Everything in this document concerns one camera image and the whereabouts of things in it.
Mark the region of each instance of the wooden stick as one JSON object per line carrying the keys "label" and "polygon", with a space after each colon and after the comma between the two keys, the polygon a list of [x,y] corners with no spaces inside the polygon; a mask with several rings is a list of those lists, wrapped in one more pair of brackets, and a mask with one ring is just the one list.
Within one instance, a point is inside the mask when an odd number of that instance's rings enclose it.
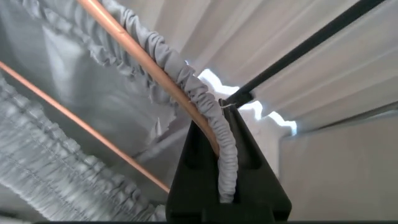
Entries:
{"label": "wooden stick", "polygon": [[159,83],[167,93],[173,97],[179,105],[192,117],[192,120],[205,133],[211,147],[218,156],[219,147],[216,136],[210,128],[207,120],[197,108],[190,102],[186,94],[171,80],[171,78],[153,61],[144,49],[121,27],[112,15],[97,0],[78,0],[78,2],[90,13],[97,22],[115,38],[126,51],[136,59],[139,64]]}
{"label": "wooden stick", "polygon": [[88,131],[90,134],[92,134],[96,139],[98,139],[100,142],[102,142],[105,146],[108,146],[118,156],[122,157],[122,159],[124,159],[126,162],[128,162],[130,165],[132,165],[134,168],[136,168],[141,174],[144,174],[146,177],[148,177],[151,181],[153,181],[161,189],[165,190],[167,193],[170,192],[170,189],[165,184],[163,184],[159,179],[157,179],[150,172],[145,170],[145,168],[143,168],[141,165],[139,165],[134,159],[129,157],[126,153],[122,152],[122,150],[120,150],[118,147],[116,147],[114,144],[112,144],[109,140],[107,140],[99,132],[95,131],[90,125],[88,125],[86,122],[81,120],[78,116],[74,115],[70,110],[66,109],[60,103],[55,101],[55,99],[51,98],[51,96],[48,96],[46,93],[44,93],[42,90],[37,88],[31,82],[26,80],[20,74],[15,72],[13,69],[9,68],[6,64],[0,62],[0,68],[2,68],[4,71],[6,71],[8,74],[10,74],[10,76],[14,77],[19,82],[21,82],[28,89],[32,90],[34,93],[39,95],[41,98],[43,98],[49,104],[54,106],[56,109],[61,111],[61,113],[63,113],[65,116],[67,116],[68,118],[70,118],[71,120],[76,122],[80,127],[82,127],[83,129]]}

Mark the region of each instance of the gray cloth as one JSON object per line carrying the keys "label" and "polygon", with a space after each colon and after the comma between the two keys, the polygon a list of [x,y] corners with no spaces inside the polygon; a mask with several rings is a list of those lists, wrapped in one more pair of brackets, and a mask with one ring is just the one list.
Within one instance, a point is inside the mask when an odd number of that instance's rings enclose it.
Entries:
{"label": "gray cloth", "polygon": [[[76,2],[16,0],[27,12],[52,31],[67,35],[85,46],[101,65],[116,64],[118,70],[131,80],[141,83],[149,98],[159,104],[176,107],[174,100],[156,84],[149,74]],[[176,51],[169,49],[164,38],[143,27],[138,17],[129,9],[112,0],[102,1],[103,6],[144,48],[144,50],[169,74],[205,115],[220,145],[218,188],[221,202],[231,202],[235,193],[238,170],[234,137],[224,119],[214,96]]]}
{"label": "gray cloth", "polygon": [[0,77],[0,184],[49,220],[165,221],[136,184],[85,155]]}

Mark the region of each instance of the black cable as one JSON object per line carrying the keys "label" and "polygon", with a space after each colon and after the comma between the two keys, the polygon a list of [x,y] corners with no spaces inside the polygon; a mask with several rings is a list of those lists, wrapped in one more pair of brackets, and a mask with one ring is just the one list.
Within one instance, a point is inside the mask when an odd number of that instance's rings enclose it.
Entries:
{"label": "black cable", "polygon": [[282,69],[295,62],[301,56],[305,55],[322,42],[326,41],[331,36],[335,35],[346,26],[350,25],[356,19],[360,18],[380,3],[385,0],[360,0],[345,12],[340,14],[337,18],[329,22],[325,27],[318,30],[307,40],[302,42],[299,46],[291,50],[288,54],[283,56],[277,62],[272,64],[270,67],[261,72],[257,77],[250,80],[236,93],[232,94],[226,100],[228,103],[234,103],[237,108],[244,105],[245,103],[253,100],[251,91],[261,83],[280,72]]}

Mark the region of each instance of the orange tube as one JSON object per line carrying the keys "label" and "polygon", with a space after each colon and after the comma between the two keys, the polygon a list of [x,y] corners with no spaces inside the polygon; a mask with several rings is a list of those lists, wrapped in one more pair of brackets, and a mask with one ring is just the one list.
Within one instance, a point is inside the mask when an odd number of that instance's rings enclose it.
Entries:
{"label": "orange tube", "polygon": [[97,0],[78,0],[78,2],[90,13],[95,20],[121,44],[126,51],[134,57],[139,64],[159,83],[165,91],[173,97],[179,105],[192,117],[192,120],[205,133],[211,147],[218,156],[219,147],[216,136],[210,128],[207,120],[199,113],[190,102],[186,94],[171,80],[171,78],[152,60],[144,49],[121,27],[112,15]]}
{"label": "orange tube", "polygon": [[122,150],[120,150],[118,147],[116,147],[114,144],[112,144],[109,140],[107,140],[99,132],[95,131],[90,125],[88,125],[86,122],[81,120],[78,116],[74,115],[71,111],[66,109],[60,103],[55,101],[55,99],[51,98],[51,96],[48,96],[42,90],[37,88],[31,82],[26,80],[24,77],[22,77],[20,74],[18,74],[17,72],[15,72],[13,69],[9,68],[7,65],[5,65],[2,62],[0,62],[0,68],[2,68],[4,71],[6,71],[8,74],[10,74],[10,76],[14,77],[19,82],[21,82],[28,89],[32,90],[34,93],[39,95],[41,98],[43,98],[49,104],[54,106],[56,109],[61,111],[61,113],[63,113],[65,116],[67,116],[68,118],[70,118],[71,120],[76,122],[80,127],[82,127],[83,129],[88,131],[90,134],[92,134],[96,139],[98,139],[100,142],[102,142],[105,146],[108,146],[118,156],[122,157],[122,159],[124,159],[126,162],[128,162],[130,165],[132,165],[134,168],[136,168],[141,174],[144,174],[146,177],[148,177],[151,181],[153,181],[161,189],[165,190],[167,193],[170,192],[170,189],[165,184],[163,184],[159,179],[157,179],[150,172],[145,170],[145,168],[143,168],[141,165],[139,165],[134,159],[129,157],[126,153],[122,152]]}

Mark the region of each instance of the ceiling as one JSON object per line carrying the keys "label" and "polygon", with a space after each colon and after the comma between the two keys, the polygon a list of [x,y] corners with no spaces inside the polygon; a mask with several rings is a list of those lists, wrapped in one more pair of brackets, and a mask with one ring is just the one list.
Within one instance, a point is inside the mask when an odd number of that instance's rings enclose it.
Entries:
{"label": "ceiling", "polygon": [[[357,0],[121,0],[193,66],[243,86]],[[310,130],[398,100],[398,1],[386,1],[257,87]]]}

